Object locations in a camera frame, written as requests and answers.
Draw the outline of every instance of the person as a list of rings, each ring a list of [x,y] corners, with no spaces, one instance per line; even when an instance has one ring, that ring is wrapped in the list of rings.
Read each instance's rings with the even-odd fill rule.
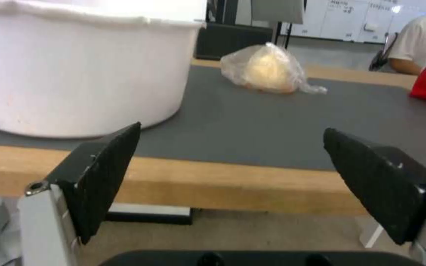
[[[389,66],[401,74],[418,75],[426,65],[426,15],[407,24],[389,52]]]

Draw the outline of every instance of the screw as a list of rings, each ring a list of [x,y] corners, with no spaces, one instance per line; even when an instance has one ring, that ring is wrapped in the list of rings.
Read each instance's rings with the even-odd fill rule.
[[[40,192],[43,192],[49,189],[50,189],[50,184],[49,182],[47,182],[47,180],[36,181],[26,186],[24,194],[26,195],[26,197],[30,197],[32,195],[39,194]]]

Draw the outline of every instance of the gray table mat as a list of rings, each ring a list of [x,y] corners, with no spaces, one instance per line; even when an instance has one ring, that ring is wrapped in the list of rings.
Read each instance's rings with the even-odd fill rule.
[[[426,102],[405,89],[310,79],[326,95],[258,93],[219,69],[192,67],[181,109],[142,131],[137,156],[333,170],[325,128],[401,148],[426,166]],[[82,140],[37,139],[0,131],[0,145],[71,150]]]

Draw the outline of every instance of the wooden table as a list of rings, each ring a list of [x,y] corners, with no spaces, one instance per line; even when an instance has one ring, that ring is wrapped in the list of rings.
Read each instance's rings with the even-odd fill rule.
[[[218,67],[218,62],[194,65]],[[416,77],[309,66],[310,78],[352,81],[410,89]],[[21,196],[44,178],[68,151],[0,146],[0,195]],[[332,171],[297,170],[224,163],[134,157],[117,202],[195,208],[364,214],[365,210]]]

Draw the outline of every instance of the dough ball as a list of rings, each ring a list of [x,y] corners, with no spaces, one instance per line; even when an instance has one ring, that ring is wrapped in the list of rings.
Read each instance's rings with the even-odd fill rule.
[[[258,89],[291,92],[289,60],[285,54],[257,51],[247,63],[244,79]]]

